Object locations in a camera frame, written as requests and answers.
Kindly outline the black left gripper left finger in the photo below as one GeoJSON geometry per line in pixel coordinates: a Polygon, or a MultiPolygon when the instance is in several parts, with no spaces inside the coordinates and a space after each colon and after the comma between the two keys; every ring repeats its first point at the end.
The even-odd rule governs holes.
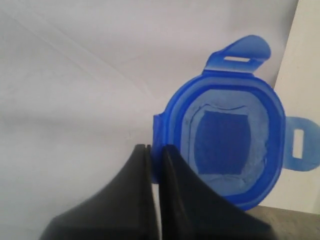
{"type": "Polygon", "coordinates": [[[137,144],[119,173],[98,193],[54,217],[43,240],[158,240],[151,147],[137,144]]]}

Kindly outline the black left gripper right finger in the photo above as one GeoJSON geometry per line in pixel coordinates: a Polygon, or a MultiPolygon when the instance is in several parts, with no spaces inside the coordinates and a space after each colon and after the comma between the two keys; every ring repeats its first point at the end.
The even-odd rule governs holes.
{"type": "Polygon", "coordinates": [[[174,145],[162,150],[159,201],[164,240],[275,240],[273,228],[215,193],[174,145]]]}

